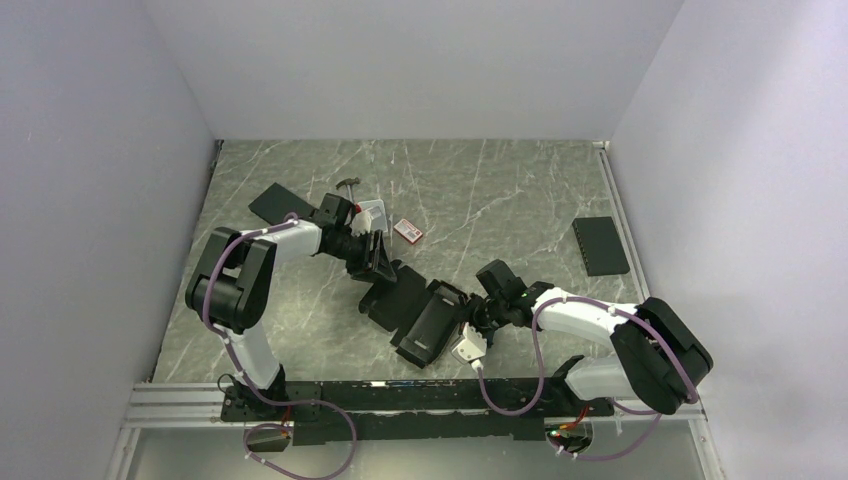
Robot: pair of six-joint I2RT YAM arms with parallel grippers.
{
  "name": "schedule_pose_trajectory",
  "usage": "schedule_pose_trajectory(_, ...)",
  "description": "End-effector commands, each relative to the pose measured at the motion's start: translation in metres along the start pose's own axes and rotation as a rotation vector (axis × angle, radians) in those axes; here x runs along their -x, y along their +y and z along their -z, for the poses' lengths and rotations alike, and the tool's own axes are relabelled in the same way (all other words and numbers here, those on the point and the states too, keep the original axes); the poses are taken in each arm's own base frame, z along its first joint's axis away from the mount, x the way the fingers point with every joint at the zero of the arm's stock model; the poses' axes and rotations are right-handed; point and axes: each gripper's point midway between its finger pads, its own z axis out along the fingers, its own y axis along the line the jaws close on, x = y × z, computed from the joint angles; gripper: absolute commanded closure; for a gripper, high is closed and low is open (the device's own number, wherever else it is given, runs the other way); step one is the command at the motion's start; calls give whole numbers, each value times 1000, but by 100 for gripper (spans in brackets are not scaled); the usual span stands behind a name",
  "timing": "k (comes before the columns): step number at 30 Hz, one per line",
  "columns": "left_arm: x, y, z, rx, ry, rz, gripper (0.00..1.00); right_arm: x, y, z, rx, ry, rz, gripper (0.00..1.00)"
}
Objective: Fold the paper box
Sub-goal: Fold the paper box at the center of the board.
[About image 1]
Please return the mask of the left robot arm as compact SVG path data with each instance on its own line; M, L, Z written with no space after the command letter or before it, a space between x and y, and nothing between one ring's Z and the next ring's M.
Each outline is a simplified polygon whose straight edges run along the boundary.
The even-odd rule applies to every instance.
M397 280L382 231L354 229L362 214L353 201L328 193L305 217L291 212L281 223L257 230L219 227L204 247L185 303L222 341L235 368L234 383L261 419L279 417L291 402L285 369L262 325L275 265L325 254L343 261L355 281Z

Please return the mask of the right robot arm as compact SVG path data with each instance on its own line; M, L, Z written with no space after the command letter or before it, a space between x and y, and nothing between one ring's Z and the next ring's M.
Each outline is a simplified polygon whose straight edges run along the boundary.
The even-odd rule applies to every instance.
M530 329L538 361L541 333L574 335L611 352L603 358L576 355L552 376L541 376L517 414L533 408L544 392L564 415L599 399L637 399L650 413L663 415L698 402L697 386L714 361L667 302L649 297L639 304L608 303L547 282L526 285L502 260L490 262L476 277L487 295L470 298L451 348L475 373L484 369L494 333L508 325Z

